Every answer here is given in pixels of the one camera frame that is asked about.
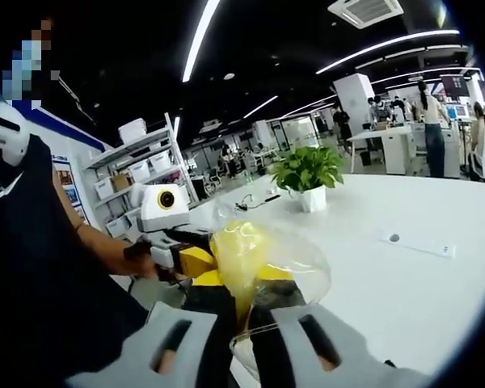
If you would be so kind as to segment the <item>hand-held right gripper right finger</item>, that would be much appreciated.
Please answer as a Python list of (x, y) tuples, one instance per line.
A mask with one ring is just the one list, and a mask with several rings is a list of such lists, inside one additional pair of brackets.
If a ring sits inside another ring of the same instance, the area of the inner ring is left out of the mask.
[(293, 275), (265, 266), (255, 278), (249, 336), (263, 387), (423, 387), (425, 376), (369, 352), (365, 337), (318, 303)]

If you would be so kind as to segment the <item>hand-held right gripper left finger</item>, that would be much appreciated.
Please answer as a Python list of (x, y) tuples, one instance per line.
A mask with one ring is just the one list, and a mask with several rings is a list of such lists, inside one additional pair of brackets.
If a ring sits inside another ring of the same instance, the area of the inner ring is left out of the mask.
[(183, 305), (157, 302), (120, 356), (94, 372), (68, 378), (68, 387), (231, 387), (230, 341), (235, 298), (224, 285), (192, 285)]

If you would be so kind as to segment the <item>person's left hand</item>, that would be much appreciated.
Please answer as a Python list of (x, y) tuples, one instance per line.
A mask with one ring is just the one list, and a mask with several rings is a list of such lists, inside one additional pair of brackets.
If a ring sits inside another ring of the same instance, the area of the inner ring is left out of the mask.
[(158, 269), (150, 255), (138, 255), (128, 261), (130, 271), (134, 276), (143, 278), (157, 278)]

